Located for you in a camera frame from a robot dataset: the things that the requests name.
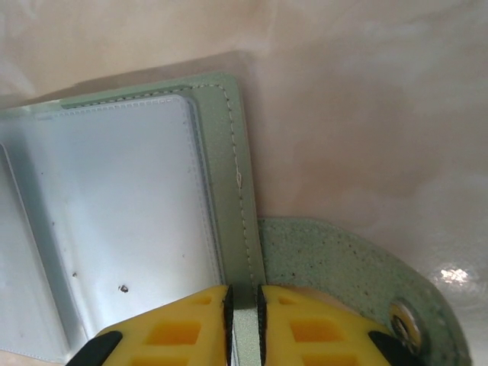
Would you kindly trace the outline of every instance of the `beige surface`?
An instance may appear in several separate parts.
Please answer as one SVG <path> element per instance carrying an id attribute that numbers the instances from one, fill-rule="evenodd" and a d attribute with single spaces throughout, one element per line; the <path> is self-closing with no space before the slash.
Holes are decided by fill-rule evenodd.
<path id="1" fill-rule="evenodd" d="M 235 73 L 259 213 L 401 257 L 484 365 L 487 34 L 481 0 L 0 0 L 0 104 Z"/>

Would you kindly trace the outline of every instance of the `white stitching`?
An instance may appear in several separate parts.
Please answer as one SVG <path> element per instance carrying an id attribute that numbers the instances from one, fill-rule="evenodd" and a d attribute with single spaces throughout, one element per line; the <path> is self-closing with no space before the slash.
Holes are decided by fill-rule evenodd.
<path id="1" fill-rule="evenodd" d="M 232 115 L 232 108 L 230 107 L 230 99 L 229 96 L 227 95 L 226 89 L 222 85 L 218 84 L 199 84 L 199 85 L 194 85 L 194 86 L 187 86 L 184 88 L 177 88 L 177 89 L 172 89 L 168 91 L 154 91 L 152 93 L 146 93 L 144 95 L 134 95 L 130 97 L 125 97 L 125 98 L 118 98 L 117 101 L 126 101 L 130 99 L 136 99 L 140 97 L 152 97 L 155 95 L 164 95 L 164 94 L 169 94 L 169 93 L 175 93 L 175 92 L 183 92 L 185 90 L 193 90 L 197 88 L 206 88 L 206 87 L 211 87 L 211 88 L 219 88 L 223 92 L 223 96 L 226 99 L 227 103 L 227 109 L 229 110 L 229 119 L 230 119 L 230 137 L 232 139 L 232 149 L 234 153 L 234 163 L 236 165 L 236 183 L 237 183 L 237 188 L 238 188 L 238 195 L 239 195 L 239 206 L 241 210 L 241 218 L 242 218 L 242 235 L 244 237 L 244 245 L 246 246 L 246 256 L 247 256 L 247 264 L 249 268 L 249 277 L 251 278 L 251 285 L 254 291 L 256 291 L 256 285 L 255 285 L 255 278 L 254 278 L 254 273 L 252 269 L 252 263 L 251 263 L 251 249 L 249 248 L 248 240 L 247 240 L 247 227 L 246 227 L 246 215 L 244 213 L 244 201 L 242 197 L 242 174 L 239 170 L 239 161 L 237 159 L 237 145 L 236 145 L 236 138 L 235 138 L 235 133 L 234 133 L 234 119 Z M 87 106 L 94 106 L 101 104 L 102 102 L 95 102 L 91 104 L 85 104 L 83 107 Z"/>

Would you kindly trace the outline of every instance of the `square hole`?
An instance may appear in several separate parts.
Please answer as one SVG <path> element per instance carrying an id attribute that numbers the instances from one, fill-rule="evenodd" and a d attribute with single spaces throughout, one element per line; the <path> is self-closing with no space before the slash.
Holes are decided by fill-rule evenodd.
<path id="1" fill-rule="evenodd" d="M 280 297 L 278 298 L 278 302 L 279 302 L 281 305 L 294 305 L 294 304 L 296 304 L 296 303 L 297 303 L 296 301 L 294 301 L 294 300 L 292 300 L 292 299 L 289 299 L 289 298 L 287 298 L 287 297 L 282 297 L 282 296 L 280 296 Z"/>
<path id="2" fill-rule="evenodd" d="M 187 364 L 187 358 L 138 357 L 132 360 L 130 366 L 186 366 Z"/>
<path id="3" fill-rule="evenodd" d="M 149 335 L 148 345 L 194 345 L 201 325 L 197 322 L 161 323 Z"/>
<path id="4" fill-rule="evenodd" d="M 359 366 L 352 355 L 304 355 L 302 361 L 304 366 Z"/>
<path id="5" fill-rule="evenodd" d="M 299 319 L 290 323 L 295 342 L 337 342 L 344 336 L 336 324 L 327 319 Z"/>
<path id="6" fill-rule="evenodd" d="M 203 296 L 203 297 L 197 297 L 195 300 L 193 300 L 192 303 L 194 303 L 195 305 L 208 305 L 211 302 L 212 302 L 212 297 Z"/>

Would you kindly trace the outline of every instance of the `stitching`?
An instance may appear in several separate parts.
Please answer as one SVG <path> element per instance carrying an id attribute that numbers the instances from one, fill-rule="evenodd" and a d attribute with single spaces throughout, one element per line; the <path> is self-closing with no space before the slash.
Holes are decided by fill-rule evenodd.
<path id="1" fill-rule="evenodd" d="M 128 101 L 132 99 L 138 99 L 138 98 L 147 98 L 147 97 L 153 97 L 157 95 L 165 95 L 165 94 L 170 94 L 170 93 L 176 93 L 176 92 L 183 92 L 186 90 L 193 90 L 193 89 L 199 89 L 199 88 L 219 88 L 222 90 L 223 96 L 226 99 L 226 104 L 227 104 L 227 109 L 229 111 L 229 119 L 230 119 L 230 138 L 232 140 L 232 149 L 233 149 L 233 154 L 234 154 L 234 164 L 236 166 L 236 182 L 237 182 L 237 188 L 238 188 L 238 196 L 239 196 L 239 206 L 240 206 L 240 211 L 241 211 L 241 218 L 242 218 L 242 235 L 244 238 L 244 245 L 246 246 L 246 256 L 247 256 L 247 265 L 249 268 L 249 277 L 251 278 L 251 285 L 254 290 L 256 291 L 256 285 L 255 285 L 255 276 L 254 276 L 254 271 L 252 268 L 252 263 L 251 263 L 251 249 L 249 248 L 249 243 L 247 239 L 247 224 L 246 224 L 246 215 L 244 212 L 244 201 L 242 197 L 242 174 L 239 169 L 239 160 L 237 159 L 237 145 L 236 145 L 236 137 L 234 133 L 234 118 L 233 118 L 233 110 L 230 106 L 230 99 L 229 96 L 227 95 L 227 90 L 219 84 L 199 84 L 199 85 L 193 85 L 193 86 L 186 86 L 183 88 L 176 88 L 168 91 L 154 91 L 152 93 L 146 93 L 146 94 L 141 94 L 141 95 L 133 95 L 130 97 L 123 97 L 123 98 L 116 98 L 116 99 L 111 99 L 109 101 L 99 101 L 95 103 L 90 103 L 90 104 L 80 104 L 80 105 L 75 105 L 67 109 L 72 109 L 72 108 L 79 108 L 79 107 L 91 107 L 94 105 L 100 105 L 100 104 L 106 104 L 106 103 L 114 103 L 117 101 Z"/>

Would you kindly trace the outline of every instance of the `metal snap fastener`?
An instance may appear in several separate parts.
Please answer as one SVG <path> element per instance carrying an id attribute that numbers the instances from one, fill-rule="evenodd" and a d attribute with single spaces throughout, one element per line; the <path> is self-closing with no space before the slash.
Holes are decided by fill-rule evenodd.
<path id="1" fill-rule="evenodd" d="M 396 299 L 390 305 L 390 323 L 396 337 L 414 355 L 425 350 L 426 335 L 421 321 L 404 299 Z"/>

